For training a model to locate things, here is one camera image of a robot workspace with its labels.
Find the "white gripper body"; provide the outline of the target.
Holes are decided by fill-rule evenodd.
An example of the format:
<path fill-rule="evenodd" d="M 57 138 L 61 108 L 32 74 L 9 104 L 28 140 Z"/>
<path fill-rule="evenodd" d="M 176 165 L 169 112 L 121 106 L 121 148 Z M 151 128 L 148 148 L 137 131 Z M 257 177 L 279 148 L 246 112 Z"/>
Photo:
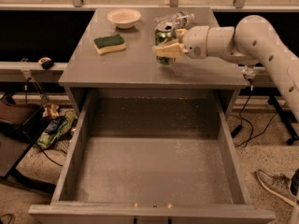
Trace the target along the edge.
<path fill-rule="evenodd" d="M 206 42 L 209 26 L 194 26 L 183 36 L 185 54 L 193 59 L 205 59 L 207 57 Z"/>

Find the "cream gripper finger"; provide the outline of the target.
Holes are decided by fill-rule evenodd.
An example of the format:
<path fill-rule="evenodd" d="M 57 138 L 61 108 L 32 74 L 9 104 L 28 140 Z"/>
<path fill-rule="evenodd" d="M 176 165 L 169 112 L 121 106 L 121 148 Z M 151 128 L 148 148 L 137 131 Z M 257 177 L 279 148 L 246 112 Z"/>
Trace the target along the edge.
<path fill-rule="evenodd" d="M 169 42 L 169 43 L 161 43 L 157 46 L 154 46 L 152 48 L 152 51 L 158 57 L 166 57 L 166 58 L 180 58 L 187 52 L 184 45 L 177 41 Z"/>
<path fill-rule="evenodd" d="M 183 41 L 183 36 L 185 36 L 185 34 L 187 33 L 187 30 L 184 28 L 180 28 L 176 30 L 176 40 L 179 43 L 182 43 Z"/>

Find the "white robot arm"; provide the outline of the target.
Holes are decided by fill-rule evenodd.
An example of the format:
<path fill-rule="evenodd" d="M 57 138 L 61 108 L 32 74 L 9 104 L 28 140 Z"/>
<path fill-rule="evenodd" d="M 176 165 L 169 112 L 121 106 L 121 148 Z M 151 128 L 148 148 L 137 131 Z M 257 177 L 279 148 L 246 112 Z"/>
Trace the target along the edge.
<path fill-rule="evenodd" d="M 152 48 L 159 57 L 218 57 L 247 66 L 261 63 L 299 119 L 299 58 L 281 41 L 265 18 L 250 15 L 236 27 L 194 26 L 177 29 L 173 38 Z"/>

